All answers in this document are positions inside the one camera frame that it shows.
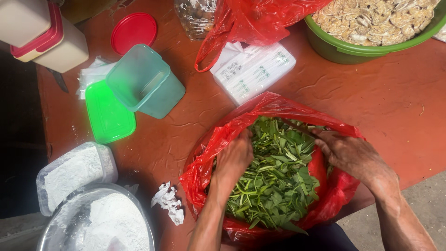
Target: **green plastic lid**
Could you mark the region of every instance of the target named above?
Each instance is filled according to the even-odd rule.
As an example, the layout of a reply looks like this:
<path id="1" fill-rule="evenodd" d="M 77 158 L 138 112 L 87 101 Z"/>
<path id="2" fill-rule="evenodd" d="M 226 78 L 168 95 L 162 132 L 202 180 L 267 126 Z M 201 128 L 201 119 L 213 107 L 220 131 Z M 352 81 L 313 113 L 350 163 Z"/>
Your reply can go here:
<path id="1" fill-rule="evenodd" d="M 135 131 L 135 114 L 115 98 L 105 80 L 90 85 L 85 91 L 85 100 L 91 129 L 98 143 L 110 143 Z"/>

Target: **beige plastic container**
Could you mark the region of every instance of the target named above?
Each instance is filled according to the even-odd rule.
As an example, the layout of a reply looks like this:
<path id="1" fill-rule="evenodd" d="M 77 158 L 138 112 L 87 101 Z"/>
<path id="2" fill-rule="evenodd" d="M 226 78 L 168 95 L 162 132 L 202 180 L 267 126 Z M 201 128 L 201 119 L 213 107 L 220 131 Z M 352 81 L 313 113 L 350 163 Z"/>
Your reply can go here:
<path id="1" fill-rule="evenodd" d="M 51 26 L 46 0 L 0 0 L 0 40 L 22 47 Z"/>
<path id="2" fill-rule="evenodd" d="M 62 17 L 62 24 L 62 42 L 33 60 L 60 73 L 69 71 L 88 59 L 88 47 L 84 34 L 64 17 Z"/>

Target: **hand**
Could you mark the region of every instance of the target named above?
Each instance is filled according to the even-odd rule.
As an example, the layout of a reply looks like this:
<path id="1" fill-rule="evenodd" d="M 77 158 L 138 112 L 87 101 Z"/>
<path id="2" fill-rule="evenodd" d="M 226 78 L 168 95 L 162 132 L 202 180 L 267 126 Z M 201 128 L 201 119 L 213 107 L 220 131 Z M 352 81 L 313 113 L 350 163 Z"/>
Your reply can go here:
<path id="1" fill-rule="evenodd" d="M 312 131 L 321 139 L 314 143 L 318 145 L 328 161 L 359 179 L 370 188 L 376 179 L 386 179 L 396 182 L 396 173 L 384 162 L 373 146 L 362 138 L 341 136 L 337 132 Z"/>
<path id="2" fill-rule="evenodd" d="M 250 137 L 252 137 L 252 132 L 248 129 L 243 130 L 217 155 L 217 168 L 212 179 L 219 181 L 228 196 L 252 161 L 253 150 Z"/>

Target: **dark clothing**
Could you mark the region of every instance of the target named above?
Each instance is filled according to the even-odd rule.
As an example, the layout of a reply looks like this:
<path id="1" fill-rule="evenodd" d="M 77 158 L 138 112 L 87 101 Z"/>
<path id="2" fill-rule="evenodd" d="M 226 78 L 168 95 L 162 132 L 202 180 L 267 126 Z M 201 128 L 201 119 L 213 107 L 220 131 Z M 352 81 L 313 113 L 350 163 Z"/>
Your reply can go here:
<path id="1" fill-rule="evenodd" d="M 261 250 L 314 250 L 314 251 L 358 251 L 344 230 L 334 223 L 315 226 L 307 230 L 308 236 L 297 234 L 289 239 L 270 244 Z"/>

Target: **plastic bag of brown food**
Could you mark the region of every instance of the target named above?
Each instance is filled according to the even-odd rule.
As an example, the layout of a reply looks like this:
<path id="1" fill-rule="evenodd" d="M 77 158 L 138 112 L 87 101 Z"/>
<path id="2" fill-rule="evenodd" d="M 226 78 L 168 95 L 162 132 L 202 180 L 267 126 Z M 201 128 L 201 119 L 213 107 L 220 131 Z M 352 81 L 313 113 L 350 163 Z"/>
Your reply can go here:
<path id="1" fill-rule="evenodd" d="M 190 40 L 203 40 L 214 27 L 217 0 L 175 0 L 174 7 Z"/>

